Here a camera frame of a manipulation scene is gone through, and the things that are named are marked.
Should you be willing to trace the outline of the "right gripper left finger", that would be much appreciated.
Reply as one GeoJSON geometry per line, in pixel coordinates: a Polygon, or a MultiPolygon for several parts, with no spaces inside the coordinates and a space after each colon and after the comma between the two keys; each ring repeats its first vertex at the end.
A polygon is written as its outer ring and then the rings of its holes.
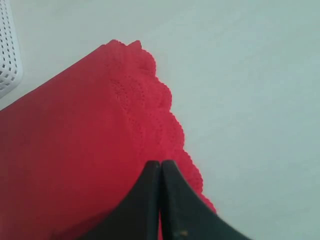
{"type": "Polygon", "coordinates": [[[148,161],[136,183],[109,213],[101,213],[60,233],[55,240],[157,240],[160,163],[148,161]]]}

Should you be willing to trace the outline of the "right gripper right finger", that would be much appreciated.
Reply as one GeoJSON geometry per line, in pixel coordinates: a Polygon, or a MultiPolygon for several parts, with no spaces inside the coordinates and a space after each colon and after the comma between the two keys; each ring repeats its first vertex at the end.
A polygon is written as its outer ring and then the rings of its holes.
{"type": "Polygon", "coordinates": [[[190,187],[177,164],[161,164],[159,209],[164,240],[248,240],[214,213],[190,187]]]}

